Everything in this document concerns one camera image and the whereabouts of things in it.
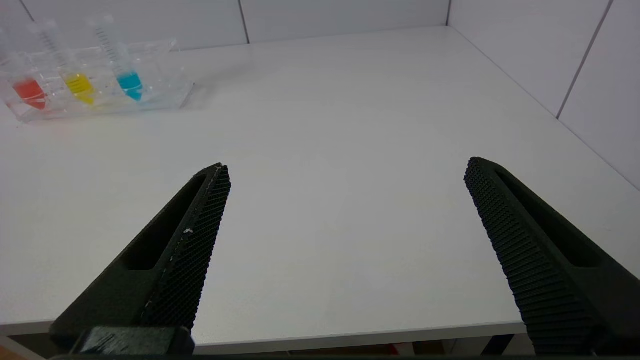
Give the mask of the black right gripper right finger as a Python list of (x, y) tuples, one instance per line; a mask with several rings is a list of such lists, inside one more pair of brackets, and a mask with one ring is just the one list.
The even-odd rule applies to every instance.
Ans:
[(464, 174), (538, 356), (637, 357), (640, 281), (496, 162)]

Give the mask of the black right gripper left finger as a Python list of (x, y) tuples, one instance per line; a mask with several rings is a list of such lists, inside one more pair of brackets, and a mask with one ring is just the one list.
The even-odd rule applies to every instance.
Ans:
[(50, 326), (70, 349), (93, 328), (194, 328), (231, 191), (228, 166), (196, 173)]

